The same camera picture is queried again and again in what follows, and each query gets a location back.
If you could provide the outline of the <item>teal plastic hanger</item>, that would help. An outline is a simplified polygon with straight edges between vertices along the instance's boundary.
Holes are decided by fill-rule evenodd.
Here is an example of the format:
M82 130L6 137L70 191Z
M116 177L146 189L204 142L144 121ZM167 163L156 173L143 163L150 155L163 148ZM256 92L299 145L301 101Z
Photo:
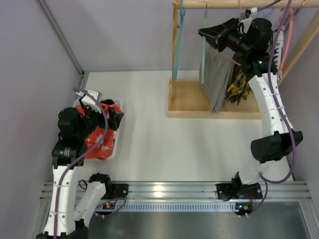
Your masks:
M173 72L172 72L172 79L177 79L178 74L178 65L179 65L179 52L180 52L180 44L181 44L181 36L182 36L182 30L183 30L183 22L185 17L185 9L182 7L183 0L179 1L179 16L180 16L180 22L177 25L178 28L178 35L177 35L177 43L176 43L176 49L175 49L175 59L174 59L174 65L173 65Z

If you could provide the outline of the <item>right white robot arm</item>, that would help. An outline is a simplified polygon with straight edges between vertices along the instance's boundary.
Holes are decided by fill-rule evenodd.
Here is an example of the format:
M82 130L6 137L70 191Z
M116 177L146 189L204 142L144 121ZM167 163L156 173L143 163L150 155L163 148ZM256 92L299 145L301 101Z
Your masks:
M263 137L251 142L252 158L235 174L230 183L217 184L218 199L263 199L260 180L274 184L263 173L288 154L295 155L303 140L301 131L291 125L280 96L277 67L268 43L273 36L272 24L264 18L251 21L247 31L239 19L198 30L207 43L222 52L225 48L240 56L243 73L247 77L257 101L263 126Z

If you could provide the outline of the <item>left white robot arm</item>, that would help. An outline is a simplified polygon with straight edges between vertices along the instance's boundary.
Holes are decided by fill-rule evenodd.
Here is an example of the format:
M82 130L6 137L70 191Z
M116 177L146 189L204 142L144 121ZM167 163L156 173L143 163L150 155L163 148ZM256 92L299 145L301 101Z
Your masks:
M86 239L89 224L101 199L114 202L117 192L109 175L93 174L79 203L76 192L85 159L106 160L113 153L116 131L124 116L111 99L95 111L83 98L58 114L58 141L52 151L53 191L50 211L38 239Z

